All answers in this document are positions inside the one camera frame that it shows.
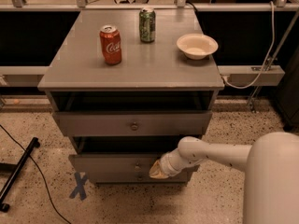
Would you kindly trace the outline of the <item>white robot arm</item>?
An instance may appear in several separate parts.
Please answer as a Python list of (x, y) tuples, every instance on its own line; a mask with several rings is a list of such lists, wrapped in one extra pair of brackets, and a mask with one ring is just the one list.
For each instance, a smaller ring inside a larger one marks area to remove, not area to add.
[(149, 176), (166, 179), (210, 160), (245, 174), (243, 224), (299, 224), (299, 136), (268, 133), (251, 145), (211, 144), (187, 136)]

